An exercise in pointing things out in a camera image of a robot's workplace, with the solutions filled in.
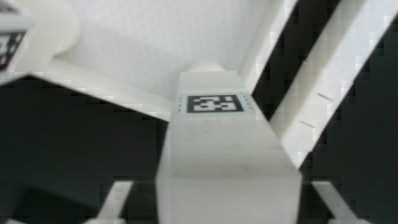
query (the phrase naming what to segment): white block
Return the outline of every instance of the white block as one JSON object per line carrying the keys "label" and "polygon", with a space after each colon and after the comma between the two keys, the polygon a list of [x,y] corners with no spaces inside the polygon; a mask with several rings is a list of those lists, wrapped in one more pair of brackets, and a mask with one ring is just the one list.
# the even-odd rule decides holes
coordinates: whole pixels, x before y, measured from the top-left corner
{"label": "white block", "polygon": [[[214,77],[222,78],[192,72],[180,78],[178,98],[194,98],[176,103],[169,123],[157,177],[160,223],[294,224],[301,174],[237,73]],[[237,111],[219,106],[231,99]],[[192,102],[228,112],[190,112]]]}

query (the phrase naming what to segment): white column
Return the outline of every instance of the white column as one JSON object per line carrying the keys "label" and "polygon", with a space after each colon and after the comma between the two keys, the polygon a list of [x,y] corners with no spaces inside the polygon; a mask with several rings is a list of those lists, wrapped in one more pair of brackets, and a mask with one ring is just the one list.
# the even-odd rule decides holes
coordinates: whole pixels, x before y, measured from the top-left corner
{"label": "white column", "polygon": [[162,224],[294,224],[301,174],[235,72],[182,73],[157,176]]}
{"label": "white column", "polygon": [[270,125],[301,167],[398,13],[397,0],[343,0]]}
{"label": "white column", "polygon": [[357,218],[333,183],[315,181],[313,186],[334,215],[329,224],[370,224],[366,220]]}

